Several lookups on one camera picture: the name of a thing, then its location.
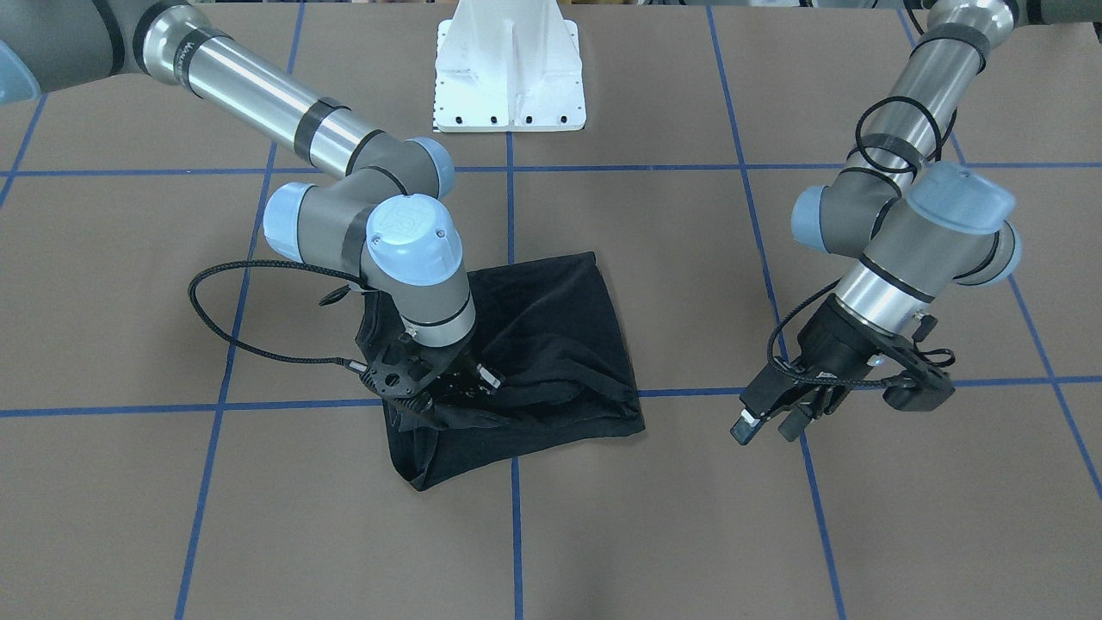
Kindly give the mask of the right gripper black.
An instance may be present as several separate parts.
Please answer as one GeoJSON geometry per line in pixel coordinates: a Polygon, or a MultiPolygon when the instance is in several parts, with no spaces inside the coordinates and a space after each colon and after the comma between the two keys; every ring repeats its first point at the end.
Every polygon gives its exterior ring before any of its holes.
{"type": "Polygon", "coordinates": [[[406,331],[361,338],[368,369],[361,383],[387,404],[420,418],[434,418],[436,405],[496,393],[504,377],[474,361],[474,335],[458,342],[431,348],[406,331]]]}

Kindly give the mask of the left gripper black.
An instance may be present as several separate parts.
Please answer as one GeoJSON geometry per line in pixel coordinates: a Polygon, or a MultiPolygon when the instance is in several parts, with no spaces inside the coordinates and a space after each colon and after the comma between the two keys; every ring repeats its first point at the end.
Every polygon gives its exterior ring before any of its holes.
{"type": "Polygon", "coordinates": [[[957,392],[947,372],[954,362],[951,350],[944,351],[947,362],[930,361],[916,342],[866,325],[835,297],[824,300],[796,335],[795,360],[775,356],[784,326],[811,303],[800,303],[776,326],[766,345],[767,365],[741,392],[743,409],[731,429],[741,446],[787,411],[778,431],[784,439],[798,440],[860,387],[878,389],[886,404],[903,412],[933,411],[957,392]]]}

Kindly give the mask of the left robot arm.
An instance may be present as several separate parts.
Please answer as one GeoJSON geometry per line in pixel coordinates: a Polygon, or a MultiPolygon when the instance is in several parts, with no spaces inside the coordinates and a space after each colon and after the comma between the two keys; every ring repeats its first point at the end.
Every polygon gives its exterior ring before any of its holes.
{"type": "Polygon", "coordinates": [[[741,394],[732,436],[745,444],[769,418],[796,440],[873,387],[896,411],[929,412],[954,393],[952,350],[920,350],[936,325],[926,309],[949,283],[1007,279],[1020,260],[1009,222],[1016,202],[1000,185],[941,157],[969,84],[1016,28],[1099,23],[1098,1],[930,1],[926,28],[892,91],[858,118],[846,165],[827,187],[802,192],[796,242],[854,259],[812,295],[795,360],[773,353],[741,394]]]}

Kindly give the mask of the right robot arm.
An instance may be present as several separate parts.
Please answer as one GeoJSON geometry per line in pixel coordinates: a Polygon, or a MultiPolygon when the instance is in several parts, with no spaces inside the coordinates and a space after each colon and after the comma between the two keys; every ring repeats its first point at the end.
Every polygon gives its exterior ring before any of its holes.
{"type": "Polygon", "coordinates": [[[287,146],[142,73],[111,75],[94,6],[3,3],[3,40],[94,79],[3,106],[3,421],[368,404],[354,378],[231,353],[190,278],[264,258],[261,205],[323,182],[287,146]]]}

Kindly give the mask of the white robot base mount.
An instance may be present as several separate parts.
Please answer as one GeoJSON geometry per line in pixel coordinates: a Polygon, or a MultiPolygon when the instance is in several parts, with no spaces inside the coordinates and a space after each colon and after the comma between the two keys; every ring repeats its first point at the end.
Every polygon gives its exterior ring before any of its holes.
{"type": "Polygon", "coordinates": [[[555,133],[586,122],[579,25],[557,1],[461,1],[437,24],[441,133],[555,133]]]}

